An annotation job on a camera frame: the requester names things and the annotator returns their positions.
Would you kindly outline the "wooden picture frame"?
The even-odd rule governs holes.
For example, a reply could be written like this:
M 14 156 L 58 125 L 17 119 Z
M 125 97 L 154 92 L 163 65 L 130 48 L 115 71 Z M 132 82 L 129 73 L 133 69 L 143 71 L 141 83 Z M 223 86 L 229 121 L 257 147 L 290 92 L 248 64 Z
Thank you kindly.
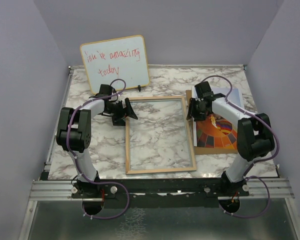
M 183 96 L 132 97 L 137 119 L 126 118 L 127 175 L 197 170 Z

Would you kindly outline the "colourful balloon photo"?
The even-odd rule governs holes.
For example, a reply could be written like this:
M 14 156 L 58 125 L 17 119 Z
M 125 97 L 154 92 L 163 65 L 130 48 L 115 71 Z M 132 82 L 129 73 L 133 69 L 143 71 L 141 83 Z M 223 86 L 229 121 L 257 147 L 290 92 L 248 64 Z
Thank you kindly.
M 214 94 L 226 95 L 229 88 L 211 87 Z M 244 108 L 242 93 L 234 88 L 228 99 L 235 105 Z M 225 118 L 210 114 L 204 121 L 193 121 L 194 146 L 212 149 L 237 151 L 237 131 Z

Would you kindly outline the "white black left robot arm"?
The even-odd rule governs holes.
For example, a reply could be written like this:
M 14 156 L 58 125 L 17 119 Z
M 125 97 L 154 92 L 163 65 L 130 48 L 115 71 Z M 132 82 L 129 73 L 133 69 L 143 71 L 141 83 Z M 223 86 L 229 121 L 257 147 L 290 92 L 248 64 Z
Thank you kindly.
M 102 84 L 99 93 L 91 96 L 77 108 L 63 107 L 60 110 L 56 143 L 67 152 L 76 168 L 77 180 L 84 183 L 87 196 L 96 197 L 101 190 L 99 173 L 93 166 L 89 153 L 92 140 L 92 119 L 101 115 L 110 117 L 114 126 L 125 126 L 125 118 L 137 120 L 129 98 L 114 100 L 122 91 L 112 85 Z

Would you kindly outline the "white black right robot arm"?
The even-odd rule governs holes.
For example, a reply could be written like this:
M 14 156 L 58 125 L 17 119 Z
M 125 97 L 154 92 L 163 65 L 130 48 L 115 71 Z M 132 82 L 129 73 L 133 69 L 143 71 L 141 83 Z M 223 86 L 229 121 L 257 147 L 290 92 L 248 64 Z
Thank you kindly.
M 189 99 L 187 119 L 204 123 L 215 115 L 228 121 L 236 131 L 234 137 L 237 155 L 230 167 L 222 174 L 225 179 L 219 189 L 230 196 L 238 189 L 239 182 L 250 168 L 262 157 L 274 150 L 275 134 L 272 132 L 269 116 L 254 114 L 229 101 L 229 94 L 214 93 L 206 81 L 194 86 L 195 95 Z

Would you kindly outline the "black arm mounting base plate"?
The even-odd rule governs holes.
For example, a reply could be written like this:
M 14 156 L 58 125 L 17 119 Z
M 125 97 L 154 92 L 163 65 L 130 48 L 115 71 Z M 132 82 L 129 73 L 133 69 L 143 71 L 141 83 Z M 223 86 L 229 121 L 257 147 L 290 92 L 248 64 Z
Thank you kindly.
M 219 199 L 247 197 L 245 180 L 227 183 L 222 178 L 102 179 L 76 182 L 71 198 L 104 204 L 107 208 L 216 208 Z

